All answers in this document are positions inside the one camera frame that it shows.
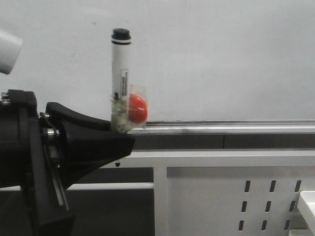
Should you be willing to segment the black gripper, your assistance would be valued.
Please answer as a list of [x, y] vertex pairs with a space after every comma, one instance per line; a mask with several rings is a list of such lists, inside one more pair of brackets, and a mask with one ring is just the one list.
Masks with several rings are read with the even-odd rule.
[[129, 156], [135, 138], [110, 131], [111, 123], [48, 102], [50, 122], [37, 112], [32, 91], [0, 95], [0, 186], [20, 186], [35, 236], [69, 236], [74, 215], [67, 189], [94, 170]]

